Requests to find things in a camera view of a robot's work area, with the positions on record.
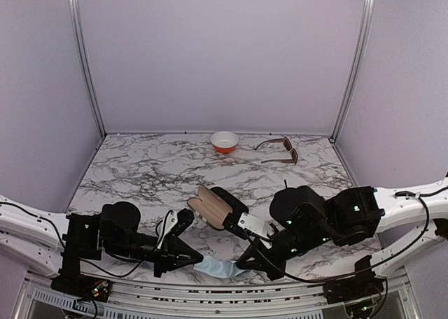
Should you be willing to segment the black woven glasses case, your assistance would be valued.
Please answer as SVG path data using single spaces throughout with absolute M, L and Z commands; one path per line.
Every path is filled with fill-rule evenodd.
M 211 212 L 220 221 L 229 218 L 238 224 L 241 216 L 249 213 L 249 208 L 234 195 L 221 187 L 212 187 L 211 191 L 216 195 L 217 202 L 211 205 Z

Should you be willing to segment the brown striped glasses case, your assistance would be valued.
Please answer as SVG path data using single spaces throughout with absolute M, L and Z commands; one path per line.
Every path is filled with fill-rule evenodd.
M 224 230 L 224 221 L 232 207 L 209 188 L 199 186 L 197 196 L 187 200 L 188 207 L 210 227 Z

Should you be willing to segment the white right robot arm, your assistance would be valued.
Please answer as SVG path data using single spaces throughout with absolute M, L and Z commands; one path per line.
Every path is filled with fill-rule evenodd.
M 276 280 L 286 275 L 286 262 L 327 242 L 352 246 L 392 228 L 414 228 L 358 265 L 346 286 L 355 297 L 377 278 L 389 277 L 408 259 L 447 239 L 447 180 L 409 188 L 354 187 L 324 199 L 309 186 L 275 193 L 271 217 L 283 230 L 269 244 L 256 239 L 237 260 L 239 269 L 264 271 Z

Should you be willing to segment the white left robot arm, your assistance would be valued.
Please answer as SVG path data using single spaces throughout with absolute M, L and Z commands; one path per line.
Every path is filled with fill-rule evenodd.
M 126 201 L 105 204 L 100 213 L 51 213 L 1 198 L 1 248 L 51 278 L 51 288 L 104 301 L 110 281 L 81 273 L 106 253 L 117 260 L 153 263 L 153 275 L 200 263 L 202 254 L 179 238 L 194 220 L 188 209 L 169 211 L 157 236 L 138 231 L 140 210 Z

